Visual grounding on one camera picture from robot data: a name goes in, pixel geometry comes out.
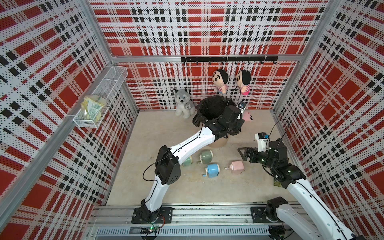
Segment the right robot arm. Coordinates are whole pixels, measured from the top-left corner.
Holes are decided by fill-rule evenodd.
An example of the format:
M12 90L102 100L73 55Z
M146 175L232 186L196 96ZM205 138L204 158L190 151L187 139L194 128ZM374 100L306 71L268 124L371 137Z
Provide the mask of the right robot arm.
M238 148L243 161L261 164L263 169L299 202L309 220L298 214L282 197L268 200L265 217L271 222L282 221L304 240L363 240L326 206L316 194L299 167L289 163L288 150L282 139L258 139L256 148Z

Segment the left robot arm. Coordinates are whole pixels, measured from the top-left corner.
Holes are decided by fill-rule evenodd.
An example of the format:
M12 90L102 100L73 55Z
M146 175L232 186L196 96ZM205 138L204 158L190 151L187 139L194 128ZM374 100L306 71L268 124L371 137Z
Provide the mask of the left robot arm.
M136 215L145 222L154 222L160 214L163 198L169 186L181 177L181 165L203 147L221 138L240 133L245 122L243 113L246 108L247 104L244 102L224 106L221 113L214 118L198 113L198 124L202 127L196 134L171 148L162 146L156 161L152 164L155 166L155 177L152 180L154 184L148 197L141 201Z

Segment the light green pencil sharpener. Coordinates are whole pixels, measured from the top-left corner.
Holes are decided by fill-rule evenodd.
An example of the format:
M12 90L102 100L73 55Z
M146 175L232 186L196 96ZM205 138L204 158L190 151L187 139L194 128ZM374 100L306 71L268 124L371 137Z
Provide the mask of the light green pencil sharpener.
M191 166L193 164L193 158L192 156L189 156L184 162L183 162L183 166L184 167L188 167L188 166Z

